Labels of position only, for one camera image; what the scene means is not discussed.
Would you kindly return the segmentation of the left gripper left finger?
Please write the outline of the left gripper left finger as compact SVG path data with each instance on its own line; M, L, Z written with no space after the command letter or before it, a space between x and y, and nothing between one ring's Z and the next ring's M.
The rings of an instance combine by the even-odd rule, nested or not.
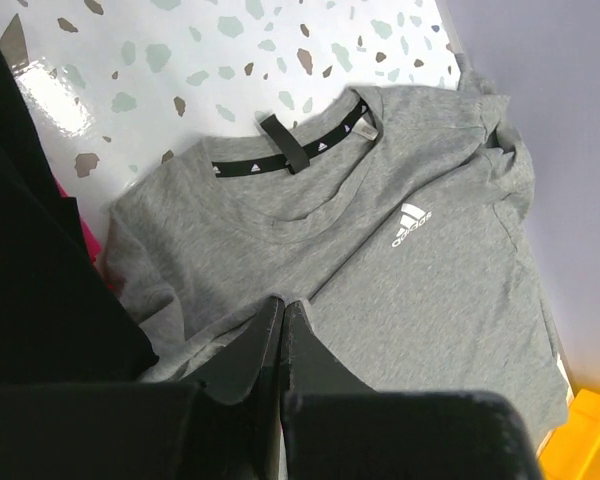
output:
M275 479L284 304L176 383L0 387L0 479Z

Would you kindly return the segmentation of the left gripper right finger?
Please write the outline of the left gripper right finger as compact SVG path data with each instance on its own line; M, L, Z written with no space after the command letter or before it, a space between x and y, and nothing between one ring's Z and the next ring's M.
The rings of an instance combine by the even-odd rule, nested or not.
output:
M291 479L540 479L518 412L484 391L378 392L284 313L281 422Z

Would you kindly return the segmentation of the grey t shirt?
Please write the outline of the grey t shirt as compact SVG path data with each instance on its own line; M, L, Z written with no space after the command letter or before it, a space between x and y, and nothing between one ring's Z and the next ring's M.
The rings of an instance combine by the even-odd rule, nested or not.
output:
M540 444L568 386L507 105L473 71L454 90L350 87L293 130L299 173L270 166L268 137L207 137L139 181L104 265L158 355L144 379L193 372L276 295L370 387L497 392Z

